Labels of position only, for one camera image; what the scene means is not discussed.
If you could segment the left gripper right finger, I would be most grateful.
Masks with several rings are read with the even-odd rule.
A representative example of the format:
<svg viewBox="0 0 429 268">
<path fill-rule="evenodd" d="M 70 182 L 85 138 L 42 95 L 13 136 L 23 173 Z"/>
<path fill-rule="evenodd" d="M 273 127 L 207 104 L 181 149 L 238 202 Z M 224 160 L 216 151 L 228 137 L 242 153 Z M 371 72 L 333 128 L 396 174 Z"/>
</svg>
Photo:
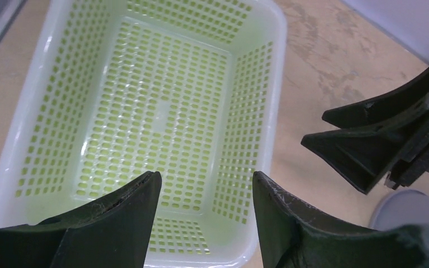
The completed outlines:
<svg viewBox="0 0 429 268">
<path fill-rule="evenodd" d="M 261 171 L 252 177 L 264 267 L 429 267 L 429 224 L 358 226 L 297 198 Z"/>
</svg>

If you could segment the grey plastic bucket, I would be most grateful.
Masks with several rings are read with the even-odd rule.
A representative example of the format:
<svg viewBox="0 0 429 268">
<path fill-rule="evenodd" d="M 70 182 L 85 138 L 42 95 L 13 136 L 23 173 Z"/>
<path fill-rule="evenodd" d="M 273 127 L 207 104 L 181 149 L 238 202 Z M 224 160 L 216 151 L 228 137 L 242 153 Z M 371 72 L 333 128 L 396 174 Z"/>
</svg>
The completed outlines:
<svg viewBox="0 0 429 268">
<path fill-rule="evenodd" d="M 385 196 L 374 209 L 368 227 L 386 231 L 407 224 L 429 224 L 429 196 L 414 189 Z"/>
</svg>

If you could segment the white perforated tray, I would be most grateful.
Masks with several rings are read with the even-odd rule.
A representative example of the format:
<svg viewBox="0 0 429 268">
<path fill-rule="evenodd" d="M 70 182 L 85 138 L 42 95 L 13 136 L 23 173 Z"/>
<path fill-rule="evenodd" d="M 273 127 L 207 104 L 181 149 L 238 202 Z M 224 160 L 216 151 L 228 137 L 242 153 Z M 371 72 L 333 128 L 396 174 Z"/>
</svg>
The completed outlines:
<svg viewBox="0 0 429 268">
<path fill-rule="evenodd" d="M 273 1 L 51 1 L 0 157 L 0 228 L 157 171 L 145 266 L 246 264 L 286 36 Z"/>
</svg>

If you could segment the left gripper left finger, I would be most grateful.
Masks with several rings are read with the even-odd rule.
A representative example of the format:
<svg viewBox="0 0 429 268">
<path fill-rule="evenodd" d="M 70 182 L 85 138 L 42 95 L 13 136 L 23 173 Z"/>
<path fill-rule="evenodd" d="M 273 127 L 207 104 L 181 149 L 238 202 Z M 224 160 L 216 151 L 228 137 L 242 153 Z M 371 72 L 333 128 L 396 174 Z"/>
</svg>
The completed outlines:
<svg viewBox="0 0 429 268">
<path fill-rule="evenodd" d="M 160 190 L 148 171 L 36 225 L 0 228 L 0 267 L 143 267 Z"/>
</svg>

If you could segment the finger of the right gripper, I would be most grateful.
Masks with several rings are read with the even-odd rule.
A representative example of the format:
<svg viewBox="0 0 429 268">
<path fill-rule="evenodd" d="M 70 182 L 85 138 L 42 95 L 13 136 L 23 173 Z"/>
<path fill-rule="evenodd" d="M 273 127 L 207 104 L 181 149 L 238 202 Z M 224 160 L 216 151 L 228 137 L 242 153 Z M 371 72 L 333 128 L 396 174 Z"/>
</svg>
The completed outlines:
<svg viewBox="0 0 429 268">
<path fill-rule="evenodd" d="M 301 144 L 356 190 L 368 194 L 425 137 L 429 109 L 415 109 L 372 123 L 360 112 L 328 112 L 334 131 L 305 135 Z"/>
<path fill-rule="evenodd" d="M 392 118 L 429 93 L 429 67 L 402 86 L 361 102 L 327 110 L 322 120 L 338 128 L 373 125 Z"/>
</svg>

